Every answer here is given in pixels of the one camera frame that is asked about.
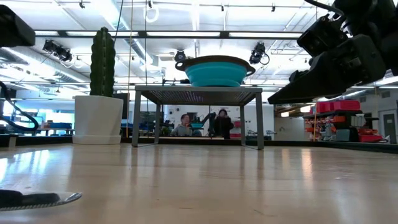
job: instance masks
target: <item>metal plate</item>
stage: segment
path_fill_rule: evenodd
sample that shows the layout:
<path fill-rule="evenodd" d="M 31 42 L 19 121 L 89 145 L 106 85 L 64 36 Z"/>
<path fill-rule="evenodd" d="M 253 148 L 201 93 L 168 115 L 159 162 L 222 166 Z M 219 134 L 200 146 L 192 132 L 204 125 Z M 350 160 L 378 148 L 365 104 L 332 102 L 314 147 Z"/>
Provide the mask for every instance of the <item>metal plate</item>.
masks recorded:
<path fill-rule="evenodd" d="M 246 105 L 262 88 L 136 86 L 142 96 L 160 105 Z"/>

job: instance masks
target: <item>woman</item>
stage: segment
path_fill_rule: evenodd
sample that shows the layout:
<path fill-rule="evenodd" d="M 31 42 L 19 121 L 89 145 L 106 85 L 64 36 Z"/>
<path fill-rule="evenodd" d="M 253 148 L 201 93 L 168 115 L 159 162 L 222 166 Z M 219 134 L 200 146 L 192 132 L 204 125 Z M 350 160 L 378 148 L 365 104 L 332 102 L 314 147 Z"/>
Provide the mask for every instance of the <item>woman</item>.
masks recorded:
<path fill-rule="evenodd" d="M 222 109 L 218 112 L 214 124 L 214 130 L 217 136 L 223 136 L 224 139 L 231 139 L 229 130 L 234 128 L 234 124 L 231 122 L 231 118 L 228 116 L 226 110 Z"/>
<path fill-rule="evenodd" d="M 189 127 L 190 119 L 189 115 L 183 114 L 181 116 L 181 124 L 179 124 L 172 133 L 171 136 L 201 136 L 201 132 L 199 130 L 192 130 Z"/>

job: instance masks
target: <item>spotlight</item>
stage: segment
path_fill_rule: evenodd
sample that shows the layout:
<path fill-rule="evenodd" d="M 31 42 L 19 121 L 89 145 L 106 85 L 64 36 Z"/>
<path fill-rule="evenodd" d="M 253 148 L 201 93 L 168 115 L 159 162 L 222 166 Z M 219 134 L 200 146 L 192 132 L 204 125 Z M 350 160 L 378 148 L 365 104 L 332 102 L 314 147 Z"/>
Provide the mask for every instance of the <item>spotlight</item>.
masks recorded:
<path fill-rule="evenodd" d="M 70 62 L 72 60 L 70 49 L 64 49 L 53 40 L 46 40 L 43 50 L 49 54 L 54 54 L 54 56 L 58 57 L 63 62 Z"/>
<path fill-rule="evenodd" d="M 261 59 L 263 57 L 268 58 L 267 63 L 262 63 Z M 251 56 L 249 59 L 250 64 L 255 65 L 258 63 L 261 63 L 263 65 L 267 65 L 269 63 L 269 56 L 266 54 L 266 46 L 264 46 L 264 43 L 257 43 L 257 45 L 254 47 L 254 50 L 251 52 Z"/>
<path fill-rule="evenodd" d="M 186 57 L 187 56 L 185 55 L 183 50 L 177 50 L 177 53 L 175 54 L 174 60 L 176 62 L 179 62 L 179 61 L 185 60 Z"/>

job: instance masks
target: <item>desk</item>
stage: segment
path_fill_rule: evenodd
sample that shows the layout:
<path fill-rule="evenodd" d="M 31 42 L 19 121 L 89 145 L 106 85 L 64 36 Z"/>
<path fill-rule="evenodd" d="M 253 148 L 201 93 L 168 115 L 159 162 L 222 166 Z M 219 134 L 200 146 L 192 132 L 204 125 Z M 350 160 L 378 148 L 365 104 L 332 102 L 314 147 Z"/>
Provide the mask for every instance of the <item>desk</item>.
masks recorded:
<path fill-rule="evenodd" d="M 134 118 L 132 127 L 132 146 L 138 147 L 141 96 L 156 104 L 155 143 L 159 143 L 160 108 L 162 105 L 206 105 L 239 106 L 240 119 L 244 124 L 244 106 L 256 99 L 257 147 L 264 148 L 264 130 L 262 122 L 262 88 L 244 87 L 192 87 L 192 86 L 136 86 Z M 241 144 L 245 145 L 244 125 L 241 127 Z"/>
<path fill-rule="evenodd" d="M 54 130 L 54 134 L 56 134 L 57 131 L 66 131 L 67 134 L 73 134 L 73 132 L 75 131 L 74 129 L 70 129 L 70 128 L 38 128 L 38 129 L 33 133 L 33 135 L 36 136 L 37 132 L 39 132 L 39 131 L 45 131 L 45 135 L 48 136 L 50 130 Z"/>

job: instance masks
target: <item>table leg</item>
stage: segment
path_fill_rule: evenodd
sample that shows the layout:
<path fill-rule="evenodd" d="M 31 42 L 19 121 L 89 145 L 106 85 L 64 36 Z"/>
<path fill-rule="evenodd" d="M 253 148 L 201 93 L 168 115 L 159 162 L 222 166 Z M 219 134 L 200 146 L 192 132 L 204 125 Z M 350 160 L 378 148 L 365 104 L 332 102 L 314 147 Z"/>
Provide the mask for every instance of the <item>table leg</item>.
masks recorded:
<path fill-rule="evenodd" d="M 240 107 L 241 110 L 241 144 L 246 145 L 246 123 L 244 122 L 244 106 Z"/>
<path fill-rule="evenodd" d="M 261 93 L 256 93 L 256 116 L 257 116 L 257 148 L 264 149 L 264 128 L 262 122 L 262 99 Z"/>
<path fill-rule="evenodd" d="M 155 115 L 155 144 L 159 143 L 160 134 L 160 105 L 156 104 L 156 115 Z"/>
<path fill-rule="evenodd" d="M 138 147 L 140 112 L 141 112 L 141 91 L 136 91 L 136 99 L 134 100 L 134 117 L 132 121 L 131 145 L 133 147 Z"/>

